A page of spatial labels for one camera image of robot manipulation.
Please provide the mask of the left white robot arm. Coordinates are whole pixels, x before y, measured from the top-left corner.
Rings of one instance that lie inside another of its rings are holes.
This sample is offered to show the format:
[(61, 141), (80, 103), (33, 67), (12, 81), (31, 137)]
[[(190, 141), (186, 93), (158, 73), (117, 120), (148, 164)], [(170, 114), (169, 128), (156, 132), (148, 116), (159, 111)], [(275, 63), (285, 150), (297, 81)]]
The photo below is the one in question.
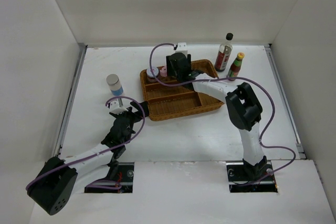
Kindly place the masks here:
[(114, 122), (101, 143), (77, 156), (50, 158), (26, 186), (27, 195), (49, 215), (60, 212), (78, 191), (112, 192), (122, 188), (118, 158), (139, 134), (134, 125), (149, 116), (148, 102), (131, 100), (130, 107), (110, 115)]

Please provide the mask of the right metal table rail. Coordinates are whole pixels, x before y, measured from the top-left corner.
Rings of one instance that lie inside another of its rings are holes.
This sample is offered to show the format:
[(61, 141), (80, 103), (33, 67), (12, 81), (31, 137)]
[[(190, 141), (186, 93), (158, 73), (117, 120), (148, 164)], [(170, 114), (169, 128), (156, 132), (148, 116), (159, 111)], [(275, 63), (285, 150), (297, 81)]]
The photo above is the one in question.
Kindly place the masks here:
[(285, 107), (285, 110), (286, 110), (287, 118), (289, 119), (291, 127), (292, 127), (292, 131), (295, 134), (296, 147), (297, 147), (297, 150), (298, 150), (298, 153), (299, 153), (299, 158), (300, 159), (307, 159), (304, 148), (303, 148), (302, 143), (301, 143), (301, 139), (300, 139), (296, 124), (295, 124), (295, 121), (294, 121), (292, 113), (291, 113), (291, 109), (290, 109), (290, 106), (289, 106), (289, 103), (288, 103), (288, 99), (286, 97), (286, 94), (285, 94), (285, 91), (284, 91), (284, 88), (283, 88), (283, 85), (282, 85), (282, 82), (281, 82), (281, 78), (280, 78), (280, 75), (279, 75), (275, 60), (274, 60), (274, 56), (273, 56), (273, 53), (272, 53), (271, 46), (272, 46), (272, 44), (265, 45), (264, 46), (265, 52), (267, 54), (267, 58), (269, 60), (272, 72), (274, 74), (275, 81), (277, 83), (277, 87), (278, 87), (278, 90), (279, 90), (279, 93), (280, 93), (280, 96), (281, 96), (281, 100), (282, 100), (282, 103), (283, 103), (283, 105)]

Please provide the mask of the brown wicker divided basket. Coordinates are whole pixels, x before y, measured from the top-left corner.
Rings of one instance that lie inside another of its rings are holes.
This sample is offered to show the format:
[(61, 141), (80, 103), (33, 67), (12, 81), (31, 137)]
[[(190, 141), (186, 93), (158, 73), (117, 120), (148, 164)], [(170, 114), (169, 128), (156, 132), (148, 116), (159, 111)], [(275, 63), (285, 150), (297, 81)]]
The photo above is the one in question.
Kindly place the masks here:
[(163, 121), (219, 109), (224, 103), (203, 93), (183, 86), (166, 87), (150, 82), (146, 70), (140, 72), (143, 100), (148, 103), (149, 118)]

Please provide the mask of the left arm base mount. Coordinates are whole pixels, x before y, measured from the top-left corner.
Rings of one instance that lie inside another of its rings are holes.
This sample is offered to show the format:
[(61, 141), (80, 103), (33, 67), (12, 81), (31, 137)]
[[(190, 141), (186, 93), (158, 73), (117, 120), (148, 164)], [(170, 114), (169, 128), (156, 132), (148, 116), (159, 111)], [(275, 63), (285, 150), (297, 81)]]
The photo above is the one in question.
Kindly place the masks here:
[(86, 194), (127, 194), (133, 192), (134, 162), (108, 165), (109, 170), (103, 177), (95, 179), (91, 186), (84, 188)]

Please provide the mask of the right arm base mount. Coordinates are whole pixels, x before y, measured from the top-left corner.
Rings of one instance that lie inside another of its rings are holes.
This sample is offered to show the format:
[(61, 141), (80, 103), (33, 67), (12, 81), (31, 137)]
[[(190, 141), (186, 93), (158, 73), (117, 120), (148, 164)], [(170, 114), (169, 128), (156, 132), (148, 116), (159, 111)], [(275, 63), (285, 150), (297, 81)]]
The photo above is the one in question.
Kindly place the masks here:
[(277, 193), (271, 161), (264, 156), (251, 166), (246, 161), (226, 163), (229, 191), (231, 193)]

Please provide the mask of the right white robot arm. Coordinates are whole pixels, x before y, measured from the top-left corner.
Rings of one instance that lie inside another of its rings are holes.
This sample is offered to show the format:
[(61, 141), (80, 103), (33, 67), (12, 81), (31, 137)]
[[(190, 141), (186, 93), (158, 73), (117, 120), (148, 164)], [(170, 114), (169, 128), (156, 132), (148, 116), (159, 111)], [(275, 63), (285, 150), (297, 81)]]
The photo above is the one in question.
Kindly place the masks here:
[(191, 56), (181, 52), (166, 57), (167, 75), (183, 83), (185, 88), (206, 94), (224, 102), (231, 123), (239, 129), (243, 145), (244, 175), (257, 179), (266, 165), (267, 159), (259, 143), (259, 122), (262, 106), (252, 87), (243, 82), (233, 85), (205, 72), (193, 69)]

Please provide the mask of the pink lid spice shaker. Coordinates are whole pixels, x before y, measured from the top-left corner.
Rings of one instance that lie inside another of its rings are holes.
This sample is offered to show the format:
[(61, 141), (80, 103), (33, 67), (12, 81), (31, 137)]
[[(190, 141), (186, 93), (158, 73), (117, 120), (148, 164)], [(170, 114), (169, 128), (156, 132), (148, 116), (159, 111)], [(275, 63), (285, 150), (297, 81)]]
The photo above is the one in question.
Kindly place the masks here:
[(162, 78), (166, 78), (167, 77), (167, 68), (166, 68), (166, 66), (163, 66), (163, 67), (160, 68), (160, 76)]

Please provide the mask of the sauce jar white lid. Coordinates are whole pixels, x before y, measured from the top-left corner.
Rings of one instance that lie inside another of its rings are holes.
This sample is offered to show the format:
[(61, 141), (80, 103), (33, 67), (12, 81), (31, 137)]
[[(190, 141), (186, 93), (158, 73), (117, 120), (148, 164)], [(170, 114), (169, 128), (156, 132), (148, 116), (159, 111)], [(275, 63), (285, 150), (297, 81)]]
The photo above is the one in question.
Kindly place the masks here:
[(158, 76), (159, 76), (159, 69), (157, 67), (148, 67), (146, 70), (146, 78), (149, 83), (155, 83), (157, 82)]

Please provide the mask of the red sauce bottle green label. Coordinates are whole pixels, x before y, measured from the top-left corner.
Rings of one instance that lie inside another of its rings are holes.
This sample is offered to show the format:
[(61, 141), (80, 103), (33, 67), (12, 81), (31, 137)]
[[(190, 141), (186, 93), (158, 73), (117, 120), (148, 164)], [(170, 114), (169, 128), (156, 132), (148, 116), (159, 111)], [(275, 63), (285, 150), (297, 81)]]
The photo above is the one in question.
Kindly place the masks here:
[(226, 78), (229, 81), (234, 81), (235, 78), (238, 76), (244, 57), (245, 57), (245, 54), (243, 52), (239, 52), (237, 54), (226, 76)]

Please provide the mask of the metal table rail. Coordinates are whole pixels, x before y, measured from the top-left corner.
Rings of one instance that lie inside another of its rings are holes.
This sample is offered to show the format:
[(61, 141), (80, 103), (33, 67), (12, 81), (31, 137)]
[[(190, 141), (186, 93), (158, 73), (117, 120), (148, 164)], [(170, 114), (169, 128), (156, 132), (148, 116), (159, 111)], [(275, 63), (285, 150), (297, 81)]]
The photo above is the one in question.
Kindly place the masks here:
[(65, 135), (66, 135), (66, 131), (67, 131), (70, 115), (71, 115), (71, 110), (72, 110), (72, 106), (74, 103), (74, 99), (75, 99), (75, 95), (76, 95), (76, 91), (77, 91), (77, 87), (78, 87), (78, 83), (79, 83), (79, 79), (80, 79), (80, 75), (81, 75), (81, 71), (82, 71), (82, 67), (83, 67), (83, 63), (84, 63), (84, 59), (85, 59), (85, 55), (86, 55), (86, 51), (88, 47), (88, 45), (84, 43), (79, 43), (78, 46), (79, 46), (78, 60), (76, 63), (74, 76), (71, 82), (71, 87), (70, 87), (65, 111), (62, 116), (60, 129), (56, 135), (55, 144), (54, 144), (54, 147), (51, 153), (51, 157), (59, 156), (62, 151), (62, 147), (64, 145)]
[(289, 103), (288, 103), (288, 99), (286, 97), (286, 94), (285, 94), (285, 91), (284, 91), (284, 88), (283, 88), (283, 85), (282, 85), (282, 82), (281, 82), (281, 78), (280, 78), (280, 75), (279, 75), (275, 60), (274, 60), (274, 56), (273, 56), (273, 53), (272, 53), (271, 46), (272, 46), (272, 44), (265, 45), (264, 46), (265, 52), (267, 54), (267, 58), (269, 60), (272, 72), (274, 74), (275, 81), (277, 83), (277, 87), (278, 87), (278, 90), (279, 90), (279, 93), (280, 93), (280, 96), (281, 96), (281, 100), (282, 100), (282, 103), (283, 103), (283, 105), (285, 107), (285, 110), (286, 110), (287, 118), (289, 119), (291, 127), (292, 127), (292, 131), (295, 134), (296, 147), (297, 147), (297, 150), (298, 150), (298, 153), (299, 153), (299, 158), (300, 159), (307, 159), (304, 148), (303, 148), (302, 143), (301, 143), (301, 139), (300, 139), (296, 124), (295, 124), (295, 121), (294, 121), (292, 113), (291, 113), (291, 109), (290, 109), (290, 106), (289, 106)]

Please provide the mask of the sago jar blue label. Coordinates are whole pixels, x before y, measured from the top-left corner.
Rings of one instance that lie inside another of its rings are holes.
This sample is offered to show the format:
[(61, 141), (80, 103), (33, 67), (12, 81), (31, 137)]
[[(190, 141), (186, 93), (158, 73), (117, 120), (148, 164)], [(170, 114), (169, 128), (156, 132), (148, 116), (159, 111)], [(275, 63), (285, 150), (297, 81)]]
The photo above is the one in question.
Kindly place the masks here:
[(116, 74), (110, 74), (106, 77), (106, 82), (113, 96), (123, 95), (123, 87), (121, 85), (120, 79)]

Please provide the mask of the left metal table rail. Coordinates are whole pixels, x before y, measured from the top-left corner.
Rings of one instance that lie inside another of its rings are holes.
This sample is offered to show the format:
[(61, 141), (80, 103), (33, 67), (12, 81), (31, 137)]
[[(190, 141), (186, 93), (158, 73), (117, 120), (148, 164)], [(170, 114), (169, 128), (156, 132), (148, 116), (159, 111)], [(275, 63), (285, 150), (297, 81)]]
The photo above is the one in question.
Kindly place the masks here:
[(88, 47), (88, 45), (84, 43), (79, 43), (78, 46), (79, 46), (78, 60), (76, 63), (74, 76), (71, 82), (71, 87), (70, 87), (65, 111), (62, 116), (60, 129), (56, 135), (55, 144), (54, 144), (54, 147), (51, 153), (51, 157), (59, 156), (62, 151), (62, 147), (64, 145), (65, 135), (66, 135), (66, 131), (67, 131), (70, 115), (71, 115), (71, 110), (72, 110), (72, 106), (74, 103), (74, 99), (75, 99), (75, 95), (76, 95), (76, 91), (77, 91), (77, 87), (78, 87), (78, 83), (79, 83), (79, 79), (80, 79), (80, 75), (81, 75), (81, 71), (82, 71), (82, 67), (83, 67), (83, 63), (84, 63), (84, 59), (85, 59), (85, 55), (86, 55), (86, 51)]

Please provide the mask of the tall dark vinegar bottle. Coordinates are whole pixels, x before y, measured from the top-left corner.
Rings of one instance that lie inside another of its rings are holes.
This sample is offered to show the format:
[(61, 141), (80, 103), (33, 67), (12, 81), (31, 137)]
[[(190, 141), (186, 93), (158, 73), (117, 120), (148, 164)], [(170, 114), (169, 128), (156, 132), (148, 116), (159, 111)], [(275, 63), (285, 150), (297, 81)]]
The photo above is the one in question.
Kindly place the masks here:
[(227, 33), (226, 40), (219, 46), (217, 58), (215, 61), (215, 69), (217, 72), (223, 72), (227, 67), (227, 63), (233, 48), (231, 45), (233, 36), (234, 35), (232, 33)]

